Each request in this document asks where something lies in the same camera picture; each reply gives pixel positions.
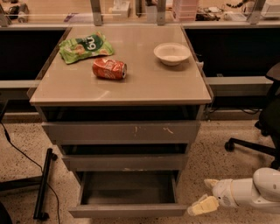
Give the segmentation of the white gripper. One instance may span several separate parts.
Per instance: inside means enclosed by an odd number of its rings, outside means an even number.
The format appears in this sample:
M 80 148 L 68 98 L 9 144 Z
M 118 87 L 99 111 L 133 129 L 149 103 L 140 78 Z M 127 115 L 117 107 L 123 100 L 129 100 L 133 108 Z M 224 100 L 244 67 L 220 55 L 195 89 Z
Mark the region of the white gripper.
M 213 189 L 213 196 L 204 194 L 198 201 L 192 203 L 187 212 L 191 216 L 211 213 L 217 210 L 219 204 L 223 207 L 239 207 L 248 205 L 252 200 L 251 178 L 242 179 L 210 179 L 204 180 L 206 187 Z

